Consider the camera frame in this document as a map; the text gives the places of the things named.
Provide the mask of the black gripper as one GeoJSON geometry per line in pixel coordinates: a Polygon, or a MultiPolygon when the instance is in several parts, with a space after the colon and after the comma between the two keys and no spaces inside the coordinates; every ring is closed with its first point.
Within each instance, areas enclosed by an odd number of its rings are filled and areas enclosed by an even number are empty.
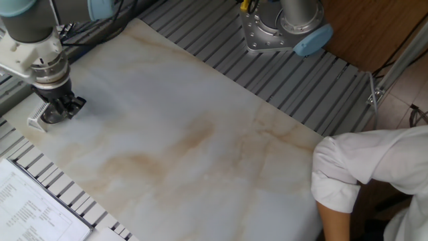
{"type": "Polygon", "coordinates": [[[68,119],[72,119],[86,103],[86,99],[74,95],[70,79],[51,90],[44,90],[34,86],[31,88],[43,101],[49,102],[59,115],[65,116],[67,114],[68,119]]]}

